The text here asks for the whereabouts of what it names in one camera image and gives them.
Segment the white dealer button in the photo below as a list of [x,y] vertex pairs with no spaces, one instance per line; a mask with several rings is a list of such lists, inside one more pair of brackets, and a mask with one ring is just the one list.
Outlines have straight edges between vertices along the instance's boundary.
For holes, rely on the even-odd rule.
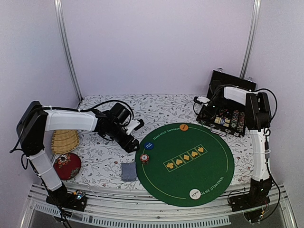
[[191,189],[189,192],[189,196],[192,200],[198,200],[201,198],[202,193],[199,189]]

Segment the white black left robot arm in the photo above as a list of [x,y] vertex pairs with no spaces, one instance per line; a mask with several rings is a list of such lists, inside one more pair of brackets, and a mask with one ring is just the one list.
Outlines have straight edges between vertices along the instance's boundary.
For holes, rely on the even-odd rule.
[[86,204],[86,197],[69,193],[45,153],[44,134],[55,130],[84,130],[115,141],[127,153],[136,152],[140,143],[131,133],[144,125],[136,120],[132,108],[123,101],[113,100],[110,110],[99,111],[97,104],[88,109],[43,106],[30,103],[16,127],[18,140],[10,153],[21,151],[48,192],[47,202],[59,208]]

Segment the orange blind button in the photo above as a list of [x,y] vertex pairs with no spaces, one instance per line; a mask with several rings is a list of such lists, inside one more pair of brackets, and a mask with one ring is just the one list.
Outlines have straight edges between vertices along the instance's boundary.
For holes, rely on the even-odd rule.
[[180,128],[181,131],[185,132],[189,129],[189,126],[187,124],[183,123],[179,126],[179,128]]

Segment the blue playing card deck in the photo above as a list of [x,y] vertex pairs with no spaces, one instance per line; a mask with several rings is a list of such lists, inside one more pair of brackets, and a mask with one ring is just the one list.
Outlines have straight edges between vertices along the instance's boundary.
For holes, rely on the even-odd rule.
[[122,163],[121,171],[122,171],[122,181],[124,182],[136,181],[137,179],[136,162]]

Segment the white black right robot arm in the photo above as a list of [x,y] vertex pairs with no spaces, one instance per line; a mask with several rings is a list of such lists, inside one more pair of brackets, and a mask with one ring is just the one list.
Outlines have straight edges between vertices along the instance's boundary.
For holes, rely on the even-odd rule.
[[244,125],[249,130],[253,146],[254,169],[250,180],[248,194],[228,197],[228,204],[233,212],[255,208],[270,203],[269,191],[276,185],[270,172],[269,136],[270,123],[274,117],[270,111],[267,95],[268,89],[241,88],[237,85],[218,85],[212,97],[203,103],[197,115],[197,121],[210,128],[222,106],[229,106],[231,102],[239,103],[244,108]]

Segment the blue blind button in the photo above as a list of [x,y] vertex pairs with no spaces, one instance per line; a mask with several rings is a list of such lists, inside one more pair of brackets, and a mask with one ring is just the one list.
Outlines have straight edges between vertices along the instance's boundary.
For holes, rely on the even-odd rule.
[[152,143],[152,142],[146,142],[144,144],[144,149],[145,150],[152,150],[153,148],[154,148],[154,143]]

